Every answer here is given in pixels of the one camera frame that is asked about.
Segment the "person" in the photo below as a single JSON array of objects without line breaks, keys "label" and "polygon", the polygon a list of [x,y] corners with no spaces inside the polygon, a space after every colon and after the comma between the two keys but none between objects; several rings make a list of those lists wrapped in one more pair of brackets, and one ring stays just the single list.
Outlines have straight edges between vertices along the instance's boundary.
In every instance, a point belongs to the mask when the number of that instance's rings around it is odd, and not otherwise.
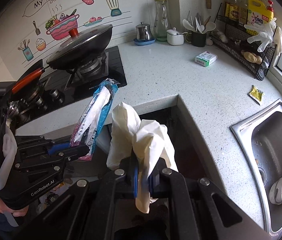
[{"label": "person", "polygon": [[4,215],[4,212],[11,213],[18,225],[23,224],[24,216],[27,214],[29,210],[29,206],[26,206],[20,210],[12,210],[11,208],[7,207],[7,205],[2,201],[0,198],[0,237],[3,240],[11,240],[14,234],[15,227],[11,226]]}]

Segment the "plastic package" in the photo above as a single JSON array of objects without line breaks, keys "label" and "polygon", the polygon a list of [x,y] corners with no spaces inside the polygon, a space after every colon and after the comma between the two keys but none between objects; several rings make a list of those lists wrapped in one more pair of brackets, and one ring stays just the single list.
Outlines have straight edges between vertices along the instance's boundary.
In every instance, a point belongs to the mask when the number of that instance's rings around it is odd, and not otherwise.
[{"label": "plastic package", "polygon": [[273,41],[274,30],[276,28],[276,18],[274,17],[269,23],[261,25],[261,26],[250,26],[244,25],[244,28],[252,31],[256,31],[259,34],[252,36],[247,39],[248,43],[252,43],[254,41],[261,41],[262,44],[258,47],[258,52],[263,52],[268,44]]},{"label": "plastic package", "polygon": [[77,122],[70,139],[70,146],[84,143],[89,147],[86,156],[80,157],[79,160],[90,161],[92,159],[96,138],[110,111],[113,97],[118,90],[117,84],[118,82],[114,79],[105,79],[94,92],[90,104]]},{"label": "plastic package", "polygon": [[228,38],[225,36],[225,34],[219,30],[214,30],[213,35],[220,39],[223,43],[228,43]]},{"label": "plastic package", "polygon": [[262,98],[264,97],[265,93],[258,89],[255,85],[252,85],[252,89],[248,95],[257,101],[259,105],[262,105]]}]

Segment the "yellow detergent bottle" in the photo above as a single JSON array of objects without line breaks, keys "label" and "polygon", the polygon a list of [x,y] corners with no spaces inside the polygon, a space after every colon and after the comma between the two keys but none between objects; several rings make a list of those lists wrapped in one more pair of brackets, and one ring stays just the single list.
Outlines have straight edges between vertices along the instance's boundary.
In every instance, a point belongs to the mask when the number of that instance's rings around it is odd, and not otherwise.
[{"label": "yellow detergent bottle", "polygon": [[265,7],[265,4],[260,0],[249,0],[248,13],[247,13],[247,25],[255,27],[261,26],[270,22],[274,18],[274,13]]}]

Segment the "white sugar bowl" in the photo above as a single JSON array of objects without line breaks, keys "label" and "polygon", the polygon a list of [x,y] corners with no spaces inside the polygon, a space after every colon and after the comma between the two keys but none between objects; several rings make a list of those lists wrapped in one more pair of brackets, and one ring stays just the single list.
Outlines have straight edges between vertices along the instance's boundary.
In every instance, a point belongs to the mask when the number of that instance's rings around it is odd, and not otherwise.
[{"label": "white sugar bowl", "polygon": [[174,27],[172,30],[167,30],[167,42],[171,45],[177,46],[184,43],[184,33],[179,33]]}]

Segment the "kitchen countertop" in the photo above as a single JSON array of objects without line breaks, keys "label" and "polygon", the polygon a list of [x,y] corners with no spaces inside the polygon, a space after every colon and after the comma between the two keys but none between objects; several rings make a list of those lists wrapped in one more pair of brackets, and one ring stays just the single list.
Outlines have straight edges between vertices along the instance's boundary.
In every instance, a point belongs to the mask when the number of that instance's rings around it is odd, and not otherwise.
[{"label": "kitchen countertop", "polygon": [[[201,134],[226,193],[264,228],[256,184],[229,127],[282,98],[278,90],[267,79],[254,79],[241,63],[216,46],[171,46],[166,42],[136,46],[128,42],[118,47],[128,84],[119,88],[112,109],[121,101],[138,114],[175,105],[186,109],[185,120]],[[194,58],[206,50],[218,56],[216,62],[209,67],[194,63]],[[265,92],[262,106],[247,96],[252,85]],[[16,135],[46,134],[74,125],[90,100],[35,119],[17,129]],[[109,114],[106,123],[110,122]]]}]

